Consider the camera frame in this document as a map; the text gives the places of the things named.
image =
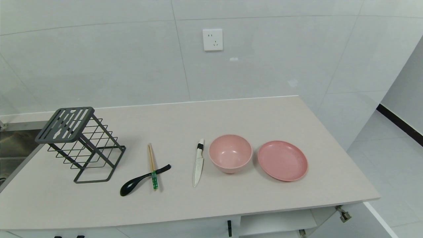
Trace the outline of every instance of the plate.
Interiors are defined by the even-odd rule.
[[[269,141],[258,151],[258,163],[275,179],[295,181],[302,178],[308,169],[305,155],[291,143]]]

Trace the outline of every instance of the pink bowl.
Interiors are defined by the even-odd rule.
[[[224,135],[216,138],[209,148],[211,161],[217,168],[228,174],[240,171],[253,155],[248,141],[241,136]]]

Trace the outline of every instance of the black spoon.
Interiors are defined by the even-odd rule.
[[[165,167],[156,170],[156,174],[161,174],[171,168],[170,164],[166,165]],[[134,188],[137,186],[137,184],[143,180],[144,178],[147,178],[151,176],[151,173],[145,174],[143,176],[136,177],[134,179],[129,180],[121,187],[121,196],[128,195]]]

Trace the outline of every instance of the white knife handle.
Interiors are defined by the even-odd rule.
[[[204,139],[201,139],[199,142],[198,142],[198,145],[197,145],[197,157],[196,158],[202,158],[203,157],[203,150],[204,150]]]

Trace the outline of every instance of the black wire rack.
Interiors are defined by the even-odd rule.
[[[123,153],[121,146],[103,119],[94,115],[94,108],[61,108],[50,118],[35,141],[49,144],[48,151],[57,152],[56,158],[62,158],[64,164],[71,164],[71,169],[79,169],[75,183],[97,183],[109,181]],[[106,179],[80,181],[86,169],[103,168],[106,165],[111,171]]]

